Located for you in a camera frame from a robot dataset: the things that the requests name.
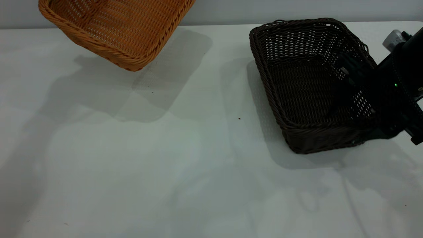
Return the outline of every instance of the wicker basket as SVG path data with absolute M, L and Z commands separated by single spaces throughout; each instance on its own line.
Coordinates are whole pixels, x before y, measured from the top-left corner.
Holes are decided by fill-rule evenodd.
M 359 62 L 376 63 L 363 44 L 335 19 L 278 20 L 250 33 L 251 50 L 267 98 L 290 148 L 313 153 L 352 147 L 376 125 L 376 116 L 363 97 L 328 116 L 333 86 L 346 75 L 334 66 L 348 52 Z
M 39 0 L 73 42 L 138 71 L 162 50 L 195 0 Z

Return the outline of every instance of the woven basket wall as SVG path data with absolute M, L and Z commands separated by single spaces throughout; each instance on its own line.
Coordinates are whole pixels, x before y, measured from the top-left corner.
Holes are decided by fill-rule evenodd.
M 73 42 L 121 68 L 154 60 L 195 0 L 39 0 Z

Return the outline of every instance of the metal component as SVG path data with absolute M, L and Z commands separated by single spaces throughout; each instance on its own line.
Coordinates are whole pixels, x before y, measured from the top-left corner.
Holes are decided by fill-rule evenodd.
M 402 36 L 399 30 L 393 30 L 388 37 L 383 41 L 383 46 L 390 52 L 392 52 L 399 43 L 405 42 L 406 40 Z
M 349 75 L 348 70 L 345 67 L 341 67 L 342 72 L 344 72 L 346 75 Z

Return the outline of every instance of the basket bottom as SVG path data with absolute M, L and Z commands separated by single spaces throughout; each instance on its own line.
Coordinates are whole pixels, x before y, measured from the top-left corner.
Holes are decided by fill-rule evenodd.
M 268 66 L 274 79 L 276 96 L 286 117 L 294 124 L 347 122 L 352 118 L 342 107 L 335 116 L 327 117 L 335 97 L 338 78 L 330 65 L 318 58 Z

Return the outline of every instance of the white table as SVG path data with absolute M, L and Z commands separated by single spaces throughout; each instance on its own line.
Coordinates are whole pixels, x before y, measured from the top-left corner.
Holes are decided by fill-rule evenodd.
M 380 62 L 423 23 L 347 25 Z M 291 152 L 255 26 L 179 27 L 137 73 L 57 29 L 0 30 L 0 237 L 422 237 L 423 146 Z

